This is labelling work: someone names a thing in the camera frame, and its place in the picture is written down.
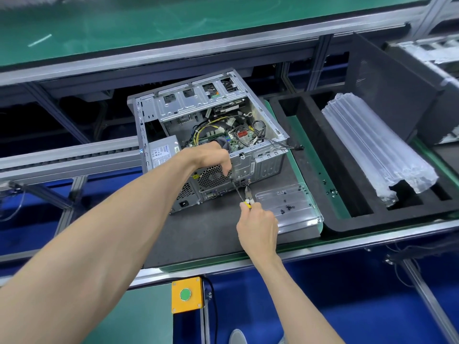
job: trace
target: transparent plastic lid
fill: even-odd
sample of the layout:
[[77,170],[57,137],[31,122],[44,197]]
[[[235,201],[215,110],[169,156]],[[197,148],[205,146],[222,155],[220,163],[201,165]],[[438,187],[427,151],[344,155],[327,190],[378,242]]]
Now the transparent plastic lid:
[[314,226],[323,221],[305,183],[297,183],[255,195],[264,210],[279,221],[279,234]]

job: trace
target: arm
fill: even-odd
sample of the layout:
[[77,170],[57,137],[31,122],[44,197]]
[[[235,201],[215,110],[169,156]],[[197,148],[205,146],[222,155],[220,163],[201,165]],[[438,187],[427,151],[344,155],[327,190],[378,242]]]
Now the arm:
[[260,203],[253,204],[252,210],[241,204],[240,209],[240,243],[266,283],[288,343],[343,344],[276,254],[278,226],[274,214],[264,211]]
[[216,143],[185,149],[72,223],[0,289],[0,343],[79,343],[118,303],[183,184],[231,169]]

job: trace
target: person's right hand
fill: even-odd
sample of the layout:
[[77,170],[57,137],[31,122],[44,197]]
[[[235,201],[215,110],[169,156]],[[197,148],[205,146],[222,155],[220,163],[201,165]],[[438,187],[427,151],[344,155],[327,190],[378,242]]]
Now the person's right hand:
[[262,209],[260,203],[250,210],[240,204],[240,219],[236,226],[239,241],[256,268],[270,262],[276,254],[278,221],[271,211]]

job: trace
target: barcode label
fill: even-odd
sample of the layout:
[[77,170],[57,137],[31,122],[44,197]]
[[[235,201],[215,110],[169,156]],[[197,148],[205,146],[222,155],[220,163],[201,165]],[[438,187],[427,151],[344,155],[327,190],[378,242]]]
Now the barcode label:
[[169,146],[161,146],[152,150],[152,166],[156,168],[171,158]]

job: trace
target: green table surface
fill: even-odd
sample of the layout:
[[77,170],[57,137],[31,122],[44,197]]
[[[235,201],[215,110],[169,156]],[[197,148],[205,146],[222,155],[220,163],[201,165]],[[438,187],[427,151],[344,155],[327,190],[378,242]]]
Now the green table surface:
[[421,0],[86,0],[0,11],[0,66]]
[[83,344],[172,344],[171,284],[127,291]]

